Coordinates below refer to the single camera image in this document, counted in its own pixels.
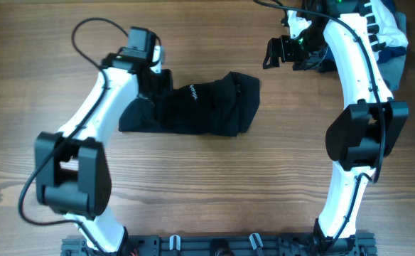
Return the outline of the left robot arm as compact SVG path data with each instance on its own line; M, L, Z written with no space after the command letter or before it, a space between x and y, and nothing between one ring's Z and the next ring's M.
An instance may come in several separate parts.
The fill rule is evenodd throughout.
M104 147L125 109L156 89L161 71L161 39L146 28L131 27L127 44L95 64L95 86L79 110L55 133L35 142L37 201L84 236L86 255L127 255L128 232L108 206L112 180Z

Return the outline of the black t-shirt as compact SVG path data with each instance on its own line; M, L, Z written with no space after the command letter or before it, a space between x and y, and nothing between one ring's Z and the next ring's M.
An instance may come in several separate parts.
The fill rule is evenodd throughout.
M259 78L230 72L212 82L138 97L119 118L119 131L235 137L250 128L260 87Z

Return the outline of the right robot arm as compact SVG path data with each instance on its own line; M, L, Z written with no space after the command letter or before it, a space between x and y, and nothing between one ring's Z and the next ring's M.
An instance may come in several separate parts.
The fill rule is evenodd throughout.
M370 252L356 217L366 187L376 183L409 116L392 94L402 75L408 40L391 1L305 1L284 6L289 34L267 46L264 68L285 62L294 70L335 70L344 108L325 134L333 172L325 206L305 248L312 255Z

